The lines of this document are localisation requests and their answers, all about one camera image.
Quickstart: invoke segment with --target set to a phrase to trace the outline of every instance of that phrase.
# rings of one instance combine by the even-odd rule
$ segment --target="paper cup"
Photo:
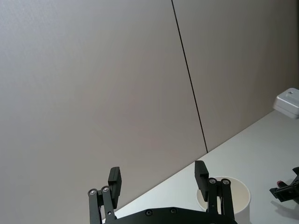
[[[217,176],[214,177],[216,180],[221,181],[223,178],[231,181],[232,199],[235,213],[235,221],[238,224],[250,224],[249,220],[249,204],[251,200],[250,192],[246,185],[241,181],[228,177],[228,176]],[[201,191],[198,189],[196,192],[196,198],[199,206],[206,211],[207,202],[204,201]],[[218,213],[221,214],[220,199],[217,197]]]

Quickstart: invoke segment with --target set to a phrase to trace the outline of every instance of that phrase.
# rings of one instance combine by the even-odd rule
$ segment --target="black mechanical part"
[[[290,185],[287,185],[283,181],[278,181],[278,188],[271,188],[270,192],[280,202],[294,200],[299,204],[299,167],[293,169],[297,177],[292,181]]]
[[[117,208],[121,191],[121,172],[119,167],[110,170],[108,186],[101,190],[91,189],[88,192],[90,224],[102,224],[101,207],[104,206],[107,224],[237,224],[234,220],[234,209],[230,191],[230,181],[226,184],[209,178],[209,172],[203,161],[195,162],[195,178],[205,201],[206,212],[181,209],[176,207],[147,209],[117,219],[114,209]],[[221,214],[217,211],[217,197],[221,198]]]

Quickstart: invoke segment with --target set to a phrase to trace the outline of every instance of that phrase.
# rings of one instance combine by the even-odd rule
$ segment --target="table surface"
[[[273,111],[200,160],[210,176],[231,176],[247,185],[252,224],[299,223],[299,205],[294,201],[281,203],[269,192],[278,180],[289,183],[296,176],[292,169],[299,166],[299,120]],[[115,214],[120,218],[159,207],[201,210],[197,188],[193,163]]]

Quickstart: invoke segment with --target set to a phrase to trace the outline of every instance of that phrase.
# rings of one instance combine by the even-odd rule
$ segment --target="cup rim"
[[[234,180],[240,182],[242,185],[245,186],[245,188],[246,188],[246,190],[247,190],[247,193],[248,193],[248,195],[249,195],[248,202],[246,203],[246,206],[244,206],[244,208],[243,208],[242,210],[240,210],[240,211],[238,211],[238,212],[235,212],[235,211],[234,211],[234,214],[239,214],[240,212],[244,211],[244,210],[249,206],[250,201],[251,201],[251,193],[250,193],[248,187],[247,187],[242,181],[240,181],[240,180],[238,180],[238,179],[236,179],[236,178],[234,178],[234,177],[231,177],[231,176],[215,176],[215,177],[213,177],[213,178],[219,178],[219,177],[221,177],[221,178],[227,178],[227,179],[234,179]],[[199,203],[199,201],[198,201],[198,199],[197,199],[197,192],[198,192],[198,191],[200,191],[199,188],[197,188],[197,190],[196,190],[196,192],[195,192],[195,198],[196,198],[197,204],[200,206],[200,208],[201,208],[202,210],[205,210],[205,209],[201,206],[201,204]]]

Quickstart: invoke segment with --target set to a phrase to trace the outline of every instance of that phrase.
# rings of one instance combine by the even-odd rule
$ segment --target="white device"
[[[290,88],[276,97],[273,108],[286,116],[299,118],[299,90]]]

